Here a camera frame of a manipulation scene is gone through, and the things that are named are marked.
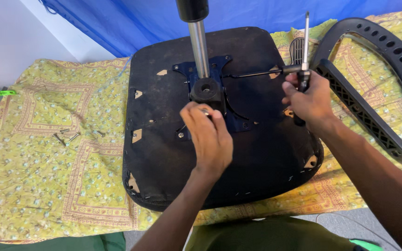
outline forearm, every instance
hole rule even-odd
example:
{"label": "forearm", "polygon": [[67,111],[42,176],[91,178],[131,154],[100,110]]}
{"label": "forearm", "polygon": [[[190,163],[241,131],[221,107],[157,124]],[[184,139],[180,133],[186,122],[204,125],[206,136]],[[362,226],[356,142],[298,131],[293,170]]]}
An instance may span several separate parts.
{"label": "forearm", "polygon": [[402,171],[339,120],[333,118],[322,124],[316,134],[402,247]]}
{"label": "forearm", "polygon": [[210,177],[209,174],[194,168],[179,196],[143,235],[132,251],[182,250],[190,228],[216,180],[215,177]]}

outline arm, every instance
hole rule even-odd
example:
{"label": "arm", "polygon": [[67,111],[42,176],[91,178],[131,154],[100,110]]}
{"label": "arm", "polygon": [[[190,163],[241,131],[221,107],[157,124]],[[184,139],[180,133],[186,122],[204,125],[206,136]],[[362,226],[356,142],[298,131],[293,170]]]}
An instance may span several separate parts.
{"label": "arm", "polygon": [[402,247],[402,171],[337,119],[331,109],[329,82],[312,72],[310,89],[303,94],[293,86],[297,77],[283,83],[282,102],[306,121],[336,157],[365,202]]}
{"label": "arm", "polygon": [[[210,120],[201,109],[212,116]],[[215,182],[232,161],[232,137],[221,112],[190,102],[181,117],[192,135],[197,165],[179,196],[132,248],[137,250],[182,250],[198,211]]]}

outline left hand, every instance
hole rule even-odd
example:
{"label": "left hand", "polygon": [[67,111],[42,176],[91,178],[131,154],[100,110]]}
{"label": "left hand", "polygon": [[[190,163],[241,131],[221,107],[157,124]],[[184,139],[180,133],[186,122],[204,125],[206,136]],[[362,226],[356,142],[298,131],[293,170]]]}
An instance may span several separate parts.
{"label": "left hand", "polygon": [[[212,120],[201,109],[207,111]],[[192,134],[197,154],[195,169],[214,179],[219,179],[231,163],[234,149],[223,115],[206,104],[196,102],[188,103],[181,110],[180,115]]]}

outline hand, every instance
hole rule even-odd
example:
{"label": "hand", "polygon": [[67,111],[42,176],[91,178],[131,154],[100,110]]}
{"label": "hand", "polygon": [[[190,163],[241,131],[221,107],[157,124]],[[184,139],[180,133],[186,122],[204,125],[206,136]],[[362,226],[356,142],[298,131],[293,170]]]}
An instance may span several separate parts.
{"label": "hand", "polygon": [[[212,120],[201,109],[207,111]],[[195,169],[219,179],[231,163],[234,149],[221,112],[206,104],[190,102],[181,110],[180,115],[192,134],[197,154]]]}
{"label": "hand", "polygon": [[305,93],[297,91],[297,74],[286,76],[282,88],[286,97],[282,99],[283,104],[288,104],[289,109],[293,110],[297,116],[305,120],[306,127],[315,132],[328,119],[336,119],[332,112],[330,98],[330,82],[311,71],[310,88]]}

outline screwdriver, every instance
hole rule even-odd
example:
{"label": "screwdriver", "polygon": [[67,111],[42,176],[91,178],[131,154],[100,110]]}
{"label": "screwdriver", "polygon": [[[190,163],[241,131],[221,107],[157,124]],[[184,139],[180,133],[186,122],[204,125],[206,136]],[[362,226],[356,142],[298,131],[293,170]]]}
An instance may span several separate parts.
{"label": "screwdriver", "polygon": [[[305,45],[303,47],[303,59],[301,70],[297,72],[298,88],[299,92],[305,93],[310,87],[310,66],[308,65],[308,39],[310,38],[310,12],[305,14]],[[297,126],[305,126],[305,120],[299,118],[294,113],[294,124]]]}

